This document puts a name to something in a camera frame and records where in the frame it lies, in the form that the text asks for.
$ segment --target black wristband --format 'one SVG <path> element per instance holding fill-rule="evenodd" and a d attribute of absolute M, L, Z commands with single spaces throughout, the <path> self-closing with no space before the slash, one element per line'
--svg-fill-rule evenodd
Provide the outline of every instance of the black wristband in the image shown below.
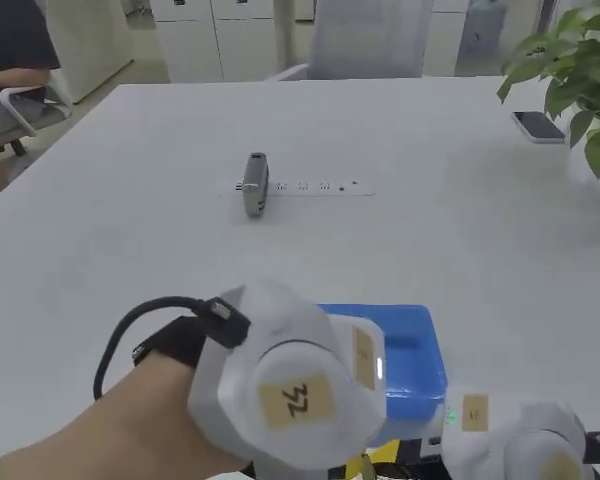
<path fill-rule="evenodd" d="M 149 353 L 156 351 L 175 361 L 196 368 L 207 336 L 194 317 L 178 317 L 138 345 L 133 363 L 138 366 Z"/>

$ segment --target black phone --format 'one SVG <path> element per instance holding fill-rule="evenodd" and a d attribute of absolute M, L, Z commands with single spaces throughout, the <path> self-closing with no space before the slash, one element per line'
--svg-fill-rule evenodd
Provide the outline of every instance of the black phone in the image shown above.
<path fill-rule="evenodd" d="M 565 134 L 542 112 L 514 112 L 513 120 L 534 143 L 564 143 Z"/>

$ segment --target potted plant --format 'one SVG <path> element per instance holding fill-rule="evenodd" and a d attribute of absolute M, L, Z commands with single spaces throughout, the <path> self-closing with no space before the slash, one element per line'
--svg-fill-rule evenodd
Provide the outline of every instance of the potted plant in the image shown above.
<path fill-rule="evenodd" d="M 553 120 L 568 109 L 575 113 L 567 135 L 570 168 L 584 166 L 586 174 L 600 179 L 600 0 L 567 11 L 548 33 L 524 39 L 503 73 L 502 102 L 517 83 L 551 79 L 545 113 Z"/>

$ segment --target black shirt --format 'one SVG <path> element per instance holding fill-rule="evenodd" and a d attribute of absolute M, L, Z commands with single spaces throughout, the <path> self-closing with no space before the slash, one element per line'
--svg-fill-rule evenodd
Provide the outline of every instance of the black shirt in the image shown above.
<path fill-rule="evenodd" d="M 0 71 L 60 68 L 47 23 L 35 0 L 0 0 Z M 30 92 L 44 99 L 44 91 Z"/>

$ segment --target table surface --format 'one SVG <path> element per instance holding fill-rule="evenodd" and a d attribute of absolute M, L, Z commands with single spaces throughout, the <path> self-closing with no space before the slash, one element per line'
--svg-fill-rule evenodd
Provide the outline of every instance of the table surface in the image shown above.
<path fill-rule="evenodd" d="M 450 382 L 550 395 L 600 429 L 600 195 L 566 147 L 529 143 L 498 78 L 122 86 L 0 196 L 0 454 L 91 402 L 116 322 L 152 297 L 270 276 L 321 303 L 431 310 Z M 248 221 L 217 183 L 272 178 L 372 197 L 272 198 Z M 135 342 L 123 342 L 109 385 Z"/>

